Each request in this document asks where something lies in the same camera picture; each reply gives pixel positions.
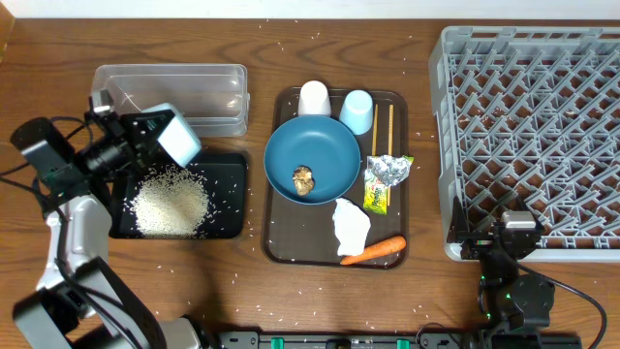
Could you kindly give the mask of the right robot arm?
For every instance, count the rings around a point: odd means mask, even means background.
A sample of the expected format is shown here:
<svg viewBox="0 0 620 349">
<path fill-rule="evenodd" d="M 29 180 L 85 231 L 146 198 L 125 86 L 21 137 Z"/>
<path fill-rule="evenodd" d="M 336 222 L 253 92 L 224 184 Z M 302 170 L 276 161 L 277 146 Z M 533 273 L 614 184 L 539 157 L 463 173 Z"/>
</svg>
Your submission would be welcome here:
<svg viewBox="0 0 620 349">
<path fill-rule="evenodd" d="M 517 262 L 536 249 L 543 231 L 533 213 L 508 210 L 490 220 L 486 230 L 470 228 L 465 209 L 455 198 L 447 237 L 458 243 L 460 258 L 480 262 L 480 311 L 488 323 L 459 340 L 461 348 L 541 348 L 539 329 L 550 324 L 555 287 Z"/>
</svg>

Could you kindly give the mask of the light blue bowl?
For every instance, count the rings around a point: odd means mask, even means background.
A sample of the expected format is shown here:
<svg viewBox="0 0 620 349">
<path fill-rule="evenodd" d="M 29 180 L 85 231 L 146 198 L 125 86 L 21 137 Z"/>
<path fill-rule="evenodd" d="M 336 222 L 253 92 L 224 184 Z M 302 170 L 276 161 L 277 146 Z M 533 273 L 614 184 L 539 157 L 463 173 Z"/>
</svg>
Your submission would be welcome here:
<svg viewBox="0 0 620 349">
<path fill-rule="evenodd" d="M 167 111 L 174 114 L 174 118 L 159 136 L 158 143 L 179 166 L 186 167 L 190 161 L 200 152 L 202 144 L 196 133 L 184 118 L 181 111 L 170 103 L 160 104 L 142 113 Z"/>
</svg>

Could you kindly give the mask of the pile of white rice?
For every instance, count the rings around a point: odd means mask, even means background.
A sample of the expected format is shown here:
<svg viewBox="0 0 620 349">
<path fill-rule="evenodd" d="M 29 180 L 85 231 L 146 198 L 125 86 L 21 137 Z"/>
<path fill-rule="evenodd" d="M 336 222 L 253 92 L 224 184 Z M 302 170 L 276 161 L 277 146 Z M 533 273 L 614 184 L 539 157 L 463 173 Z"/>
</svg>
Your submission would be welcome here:
<svg viewBox="0 0 620 349">
<path fill-rule="evenodd" d="M 190 238 L 212 223 L 218 213 L 215 195 L 204 188 L 207 178 L 177 165 L 150 169 L 125 199 L 125 211 L 135 219 L 134 231 L 146 238 Z"/>
</svg>

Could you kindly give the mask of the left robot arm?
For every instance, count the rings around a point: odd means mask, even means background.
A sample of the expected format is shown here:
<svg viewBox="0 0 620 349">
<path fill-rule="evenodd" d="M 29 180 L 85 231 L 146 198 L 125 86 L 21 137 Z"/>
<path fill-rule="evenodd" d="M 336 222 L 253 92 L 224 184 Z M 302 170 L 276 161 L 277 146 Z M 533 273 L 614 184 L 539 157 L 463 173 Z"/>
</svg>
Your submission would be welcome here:
<svg viewBox="0 0 620 349">
<path fill-rule="evenodd" d="M 77 151 L 54 125 L 37 117 L 11 136 L 37 175 L 27 191 L 50 229 L 43 275 L 34 294 L 15 304 L 13 320 L 34 348 L 217 348 L 221 342 L 188 315 L 160 322 L 111 269 L 109 182 L 136 175 L 165 150 L 178 165 L 200 142 L 170 104 L 119 115 L 95 108 L 98 141 Z"/>
</svg>

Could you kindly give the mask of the dark blue plate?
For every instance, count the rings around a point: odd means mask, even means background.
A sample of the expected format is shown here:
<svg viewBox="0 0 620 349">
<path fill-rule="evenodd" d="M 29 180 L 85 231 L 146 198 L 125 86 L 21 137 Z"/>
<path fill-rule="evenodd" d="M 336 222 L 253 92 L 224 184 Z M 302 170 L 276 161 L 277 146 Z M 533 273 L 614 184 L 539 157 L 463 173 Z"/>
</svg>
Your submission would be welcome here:
<svg viewBox="0 0 620 349">
<path fill-rule="evenodd" d="M 303 205 L 322 205 L 342 197 L 356 182 L 361 153 L 356 137 L 339 121 L 326 116 L 300 116 L 280 125 L 264 151 L 267 180 L 280 195 Z M 315 186 L 301 196 L 294 172 L 305 167 Z"/>
</svg>

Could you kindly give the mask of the brown food lump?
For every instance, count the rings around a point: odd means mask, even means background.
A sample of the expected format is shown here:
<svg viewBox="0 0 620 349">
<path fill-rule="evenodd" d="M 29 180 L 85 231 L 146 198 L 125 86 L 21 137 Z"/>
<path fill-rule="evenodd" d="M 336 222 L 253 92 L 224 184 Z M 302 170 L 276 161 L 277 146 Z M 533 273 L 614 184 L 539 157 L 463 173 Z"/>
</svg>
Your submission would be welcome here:
<svg viewBox="0 0 620 349">
<path fill-rule="evenodd" d="M 300 166 L 294 170 L 293 174 L 294 189 L 299 196 L 308 195 L 315 187 L 312 171 Z"/>
</svg>

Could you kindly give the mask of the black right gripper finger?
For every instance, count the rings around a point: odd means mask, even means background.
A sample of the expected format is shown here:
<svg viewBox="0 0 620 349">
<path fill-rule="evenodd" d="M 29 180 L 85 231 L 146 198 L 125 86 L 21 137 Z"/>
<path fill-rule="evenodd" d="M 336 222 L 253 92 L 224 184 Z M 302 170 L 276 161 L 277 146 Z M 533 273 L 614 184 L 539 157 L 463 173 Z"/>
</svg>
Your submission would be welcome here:
<svg viewBox="0 0 620 349">
<path fill-rule="evenodd" d="M 452 203 L 452 215 L 449 223 L 447 243 L 462 243 L 470 237 L 469 223 L 461 200 L 455 196 Z"/>
<path fill-rule="evenodd" d="M 516 228 L 543 231 L 543 224 L 534 215 L 533 211 L 525 204 L 524 200 L 520 197 L 516 197 L 515 202 L 518 207 L 518 211 L 514 214 L 516 216 Z"/>
</svg>

